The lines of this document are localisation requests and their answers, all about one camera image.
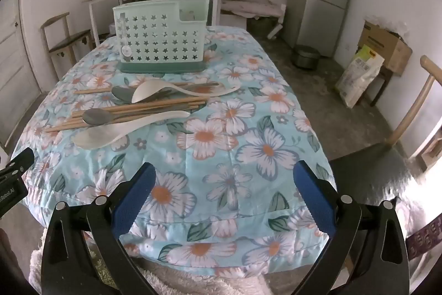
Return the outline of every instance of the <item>cardboard box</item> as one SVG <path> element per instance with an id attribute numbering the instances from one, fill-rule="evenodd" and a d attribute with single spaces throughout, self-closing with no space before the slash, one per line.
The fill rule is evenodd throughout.
<path id="1" fill-rule="evenodd" d="M 403 41 L 370 22 L 365 22 L 364 29 L 357 44 L 367 45 L 385 59 L 384 67 L 397 75 L 402 75 L 413 51 Z"/>

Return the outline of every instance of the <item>patterned cloth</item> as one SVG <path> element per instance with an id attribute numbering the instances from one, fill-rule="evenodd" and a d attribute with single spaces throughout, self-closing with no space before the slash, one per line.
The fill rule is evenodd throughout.
<path id="1" fill-rule="evenodd" d="M 333 185 L 321 145 L 292 90 L 244 30 L 208 29 L 201 73 L 157 75 L 170 82 L 222 82 L 237 92 L 213 98 L 187 119 L 155 123 L 101 149 L 72 143 L 81 129 L 45 133 L 73 110 L 118 104 L 110 93 L 74 91 L 137 85 L 149 75 L 116 70 L 115 38 L 85 56 L 58 83 L 26 126 L 15 149 L 35 152 L 23 176 L 23 203 L 48 226 L 60 200 L 88 204 L 109 195 L 144 162 L 156 185 L 121 243 L 144 257 L 201 275 L 242 278 L 312 264 L 327 241 L 293 183 L 304 159 Z"/>

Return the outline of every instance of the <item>blue gripper pad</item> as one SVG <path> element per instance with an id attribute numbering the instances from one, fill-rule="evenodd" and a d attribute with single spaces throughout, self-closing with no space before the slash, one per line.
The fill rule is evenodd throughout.
<path id="1" fill-rule="evenodd" d="M 129 232 L 155 180 L 155 167 L 150 163 L 144 163 L 131 179 L 129 190 L 112 212 L 112 233 L 116 239 Z"/>
<path id="2" fill-rule="evenodd" d="M 298 161 L 293 168 L 293 181 L 318 229 L 332 237 L 336 232 L 336 203 L 333 203 L 337 199 L 335 189 L 328 181 L 318 179 L 303 160 Z"/>

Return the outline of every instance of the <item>wooden chair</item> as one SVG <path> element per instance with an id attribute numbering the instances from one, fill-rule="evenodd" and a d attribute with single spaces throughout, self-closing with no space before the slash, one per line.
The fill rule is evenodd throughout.
<path id="1" fill-rule="evenodd" d="M 69 12 L 52 17 L 52 18 L 48 19 L 46 22 L 44 22 L 43 25 L 40 27 L 41 36 L 43 38 L 43 44 L 45 46 L 48 57 L 51 59 L 52 71 L 54 72 L 55 75 L 57 75 L 57 72 L 55 71 L 54 62 L 52 60 L 53 55 L 60 54 L 61 56 L 63 56 L 65 53 L 67 53 L 69 60 L 71 62 L 71 65 L 74 66 L 77 63 L 77 60 L 75 59 L 74 48 L 72 47 L 72 45 L 74 43 L 82 40 L 83 43 L 86 44 L 86 37 L 87 37 L 87 39 L 88 39 L 87 42 L 89 43 L 90 50 L 94 49 L 94 46 L 92 44 L 92 36 L 91 36 L 90 29 L 86 29 L 81 32 L 70 35 L 69 28 L 68 28 L 68 20 L 67 20 L 68 15 L 69 15 Z M 63 29 L 65 31 L 66 38 L 49 49 L 48 40 L 46 38 L 45 28 L 49 27 L 51 24 L 54 24 L 55 22 L 57 22 L 58 20 L 61 20 L 61 19 L 63 20 Z"/>
<path id="2" fill-rule="evenodd" d="M 404 119 L 384 143 L 374 144 L 330 162 L 338 193 L 348 194 L 359 203 L 378 205 L 385 199 L 400 195 L 411 177 L 404 158 L 394 145 L 411 124 L 423 105 L 436 79 L 442 85 L 442 69 L 427 56 L 420 59 L 428 71 L 428 79 Z"/>

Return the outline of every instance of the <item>mint green plastic basket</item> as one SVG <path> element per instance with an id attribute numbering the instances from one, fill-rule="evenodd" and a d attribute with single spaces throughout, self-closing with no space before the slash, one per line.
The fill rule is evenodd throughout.
<path id="1" fill-rule="evenodd" d="M 204 69 L 209 0 L 153 0 L 114 7 L 119 69 L 186 73 Z"/>

